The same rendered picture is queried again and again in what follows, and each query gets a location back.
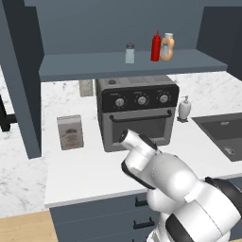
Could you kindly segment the white soap dispenser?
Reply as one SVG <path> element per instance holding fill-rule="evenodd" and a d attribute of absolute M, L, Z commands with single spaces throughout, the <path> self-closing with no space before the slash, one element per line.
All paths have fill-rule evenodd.
<path fill-rule="evenodd" d="M 191 102 L 188 100 L 188 95 L 186 95 L 183 101 L 179 105 L 178 120 L 181 122 L 187 122 L 187 117 L 191 112 Z"/>

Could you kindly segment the red ketchup bottle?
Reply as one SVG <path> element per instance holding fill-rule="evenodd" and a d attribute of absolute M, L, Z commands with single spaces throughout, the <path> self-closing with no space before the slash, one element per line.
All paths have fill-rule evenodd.
<path fill-rule="evenodd" d="M 160 49 L 161 49 L 161 36 L 159 33 L 156 33 L 156 35 L 152 39 L 152 45 L 151 45 L 151 61 L 158 61 L 160 58 Z"/>

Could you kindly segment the black stove grate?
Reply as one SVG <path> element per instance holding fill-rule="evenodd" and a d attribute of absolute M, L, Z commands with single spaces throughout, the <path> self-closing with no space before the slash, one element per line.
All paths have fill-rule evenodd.
<path fill-rule="evenodd" d="M 0 129 L 3 132 L 7 132 L 10 130 L 10 125 L 17 122 L 15 114 L 7 114 L 5 110 L 5 106 L 0 96 Z"/>

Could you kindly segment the grey cardboard box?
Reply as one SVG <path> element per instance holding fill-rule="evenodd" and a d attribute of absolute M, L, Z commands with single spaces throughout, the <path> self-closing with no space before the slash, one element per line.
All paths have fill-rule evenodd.
<path fill-rule="evenodd" d="M 84 147 L 81 116 L 69 115 L 57 118 L 62 150 Z"/>

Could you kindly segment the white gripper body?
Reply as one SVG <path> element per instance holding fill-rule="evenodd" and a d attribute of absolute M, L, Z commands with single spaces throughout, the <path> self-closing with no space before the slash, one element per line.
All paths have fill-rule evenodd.
<path fill-rule="evenodd" d="M 133 130 L 124 130 L 119 138 L 119 144 L 128 150 L 132 150 L 139 142 L 139 134 Z"/>

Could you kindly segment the orange condiment bottle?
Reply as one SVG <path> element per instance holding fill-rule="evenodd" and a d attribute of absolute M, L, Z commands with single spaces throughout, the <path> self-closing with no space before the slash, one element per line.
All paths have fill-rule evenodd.
<path fill-rule="evenodd" d="M 172 59 L 174 44 L 173 34 L 165 33 L 160 50 L 160 59 L 162 61 L 170 61 Z"/>

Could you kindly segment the blue-grey drawer front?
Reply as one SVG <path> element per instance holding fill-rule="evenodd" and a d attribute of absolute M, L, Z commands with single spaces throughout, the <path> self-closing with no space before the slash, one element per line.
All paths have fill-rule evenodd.
<path fill-rule="evenodd" d="M 139 200 L 147 200 L 147 195 L 145 193 L 140 193 L 112 199 L 100 199 L 90 202 L 54 207 L 50 209 L 50 214 L 55 224 L 137 211 L 146 211 L 151 216 L 159 215 L 157 212 L 152 211 L 148 205 L 135 207 L 135 197 Z"/>
<path fill-rule="evenodd" d="M 155 228 L 133 230 L 133 220 L 158 222 L 159 216 L 146 213 L 124 213 L 63 223 L 55 226 L 59 242 L 145 242 Z"/>

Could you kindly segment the blue-grey cabinet door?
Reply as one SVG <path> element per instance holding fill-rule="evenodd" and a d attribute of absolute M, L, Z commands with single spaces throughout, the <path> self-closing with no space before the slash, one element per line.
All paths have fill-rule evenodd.
<path fill-rule="evenodd" d="M 35 7 L 0 0 L 0 66 L 29 159 L 42 156 L 43 43 Z"/>
<path fill-rule="evenodd" d="M 239 7 L 205 7 L 197 50 L 228 65 L 242 81 L 242 0 Z"/>

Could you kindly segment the open blue-grey wall cabinet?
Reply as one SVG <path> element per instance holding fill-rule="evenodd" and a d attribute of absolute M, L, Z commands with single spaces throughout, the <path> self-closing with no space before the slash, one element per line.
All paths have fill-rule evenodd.
<path fill-rule="evenodd" d="M 239 0 L 24 0 L 35 7 L 44 57 L 42 81 L 224 71 L 228 65 L 197 50 L 205 7 Z M 171 60 L 151 61 L 152 39 L 172 33 Z M 134 63 L 125 63 L 126 44 Z"/>

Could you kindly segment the toaster oven glass door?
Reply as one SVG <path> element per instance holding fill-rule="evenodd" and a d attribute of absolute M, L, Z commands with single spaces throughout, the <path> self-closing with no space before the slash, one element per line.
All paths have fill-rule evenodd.
<path fill-rule="evenodd" d="M 153 115 L 164 115 L 171 110 L 173 115 L 169 118 L 148 119 L 143 121 L 131 121 L 114 123 L 110 119 L 113 115 L 116 119 L 145 117 Z M 170 143 L 170 137 L 174 122 L 174 108 L 149 109 L 128 112 L 107 112 L 98 111 L 98 123 L 101 132 L 103 147 L 106 152 L 124 150 L 118 140 L 121 133 L 126 130 L 133 130 L 138 134 L 145 134 L 158 146 L 166 146 Z"/>

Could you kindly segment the clear shaker with grey cap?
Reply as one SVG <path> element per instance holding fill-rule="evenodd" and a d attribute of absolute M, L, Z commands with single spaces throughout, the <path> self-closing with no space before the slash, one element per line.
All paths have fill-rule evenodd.
<path fill-rule="evenodd" d="M 134 44 L 127 43 L 126 44 L 125 63 L 134 63 L 134 59 L 135 59 Z"/>

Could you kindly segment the dark grey sink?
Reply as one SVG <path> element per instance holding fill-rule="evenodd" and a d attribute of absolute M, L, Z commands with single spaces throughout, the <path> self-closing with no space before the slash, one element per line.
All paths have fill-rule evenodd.
<path fill-rule="evenodd" d="M 242 112 L 193 117 L 193 121 L 231 161 L 242 161 Z"/>

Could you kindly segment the grey toaster oven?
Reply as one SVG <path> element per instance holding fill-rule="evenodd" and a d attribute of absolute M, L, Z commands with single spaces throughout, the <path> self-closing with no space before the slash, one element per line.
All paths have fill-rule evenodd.
<path fill-rule="evenodd" d="M 95 81 L 97 111 L 128 112 L 149 109 L 174 108 L 176 111 L 180 88 L 168 76 L 147 76 L 129 78 L 101 78 Z M 168 95 L 165 103 L 160 102 L 161 95 Z M 138 98 L 147 99 L 145 105 Z M 122 97 L 122 107 L 115 100 Z"/>

